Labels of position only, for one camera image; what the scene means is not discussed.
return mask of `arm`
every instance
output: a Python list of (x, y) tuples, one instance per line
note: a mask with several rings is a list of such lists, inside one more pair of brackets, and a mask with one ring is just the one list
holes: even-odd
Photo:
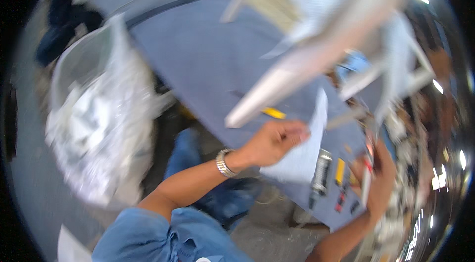
[[(272, 165), (308, 136), (302, 122), (268, 122), (245, 146), (227, 154), (224, 160), (233, 172), (251, 166)], [(138, 207), (154, 211), (170, 221), (172, 210), (193, 204), (226, 179), (211, 160), (170, 176)]]
[[(389, 197), (394, 186), (396, 168), (388, 149), (380, 139), (375, 147), (375, 177), (371, 182), (367, 210), (343, 228), (325, 236), (315, 246), (306, 262), (339, 261), (347, 255), (370, 232), (388, 207)], [(355, 162), (353, 172), (362, 178), (364, 164)]]

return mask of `table surface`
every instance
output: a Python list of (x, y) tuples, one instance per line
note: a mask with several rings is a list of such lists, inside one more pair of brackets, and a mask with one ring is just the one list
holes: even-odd
[[(250, 7), (244, 7), (233, 23), (220, 24), (219, 17), (230, 0), (181, 1), (185, 3), (173, 4), (173, 0), (91, 0), (89, 4), (106, 17), (125, 12), (129, 32), (152, 70), (213, 135), (229, 147), (240, 147), (271, 118), (261, 114), (242, 128), (225, 128), (224, 117), (239, 101), (232, 91), (249, 91), (278, 60), (260, 57), (270, 51), (283, 34)], [(328, 96), (329, 120), (349, 110), (324, 76), (317, 77), (275, 107), (285, 112), (288, 119), (308, 122), (319, 87), (323, 87)], [(374, 94), (373, 89), (369, 88), (369, 91)], [(348, 153), (345, 145), (352, 152)], [(332, 154), (334, 162), (338, 158), (347, 162), (345, 172), (348, 174), (348, 163), (353, 161), (355, 154), (364, 150), (364, 135), (356, 122), (347, 123), (325, 131), (321, 147)], [(336, 164), (332, 164), (328, 194), (318, 200), (312, 212), (331, 230), (343, 226), (363, 211), (360, 206), (354, 215), (350, 214), (351, 205), (359, 200), (351, 190), (342, 212), (334, 210), (340, 194), (340, 188), (333, 180), (335, 169)], [(308, 186), (273, 183), (309, 212)]]

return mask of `metal watch bracelet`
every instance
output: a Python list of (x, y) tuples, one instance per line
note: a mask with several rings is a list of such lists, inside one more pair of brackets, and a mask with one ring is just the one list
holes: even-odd
[(225, 148), (223, 149), (222, 151), (220, 151), (219, 153), (217, 153), (217, 156), (216, 156), (216, 167), (217, 169), (219, 170), (219, 172), (221, 172), (225, 177), (228, 177), (228, 178), (231, 178), (231, 177), (235, 177), (237, 176), (239, 173), (234, 173), (232, 172), (228, 166), (226, 165), (226, 163), (224, 162), (224, 156), (229, 153), (229, 152), (232, 152), (234, 151), (234, 149), (232, 148)]

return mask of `white paper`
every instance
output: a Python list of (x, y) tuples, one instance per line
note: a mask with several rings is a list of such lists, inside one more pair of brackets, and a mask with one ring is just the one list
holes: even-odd
[(260, 173), (283, 183), (310, 184), (327, 123), (328, 98), (323, 88), (317, 93), (315, 111), (308, 125), (310, 138), (294, 147), (277, 164), (261, 167)]

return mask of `clear plastic sheet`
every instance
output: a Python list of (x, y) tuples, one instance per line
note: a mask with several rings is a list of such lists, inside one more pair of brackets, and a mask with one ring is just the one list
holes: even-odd
[(58, 60), (46, 125), (65, 182), (89, 204), (136, 204), (151, 165), (153, 120), (173, 102), (171, 92), (155, 93), (121, 14), (81, 38)]

